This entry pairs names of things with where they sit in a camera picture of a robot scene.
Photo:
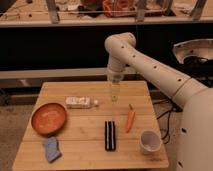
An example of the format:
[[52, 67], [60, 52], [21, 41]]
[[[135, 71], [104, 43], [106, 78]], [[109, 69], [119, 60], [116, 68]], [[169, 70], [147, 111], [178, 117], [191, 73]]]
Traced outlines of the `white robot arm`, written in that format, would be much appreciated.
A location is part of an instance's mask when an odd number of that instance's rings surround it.
[[139, 72], [182, 110], [176, 171], [213, 171], [213, 88], [135, 49], [130, 33], [106, 38], [108, 80], [119, 83], [125, 65]]

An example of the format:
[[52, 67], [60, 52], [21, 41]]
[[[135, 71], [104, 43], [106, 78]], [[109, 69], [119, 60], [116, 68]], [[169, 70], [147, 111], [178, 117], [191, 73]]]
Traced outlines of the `white domed robot base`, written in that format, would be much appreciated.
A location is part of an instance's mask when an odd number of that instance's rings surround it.
[[173, 54], [180, 64], [191, 56], [213, 60], [213, 38], [193, 39], [177, 43], [173, 46]]

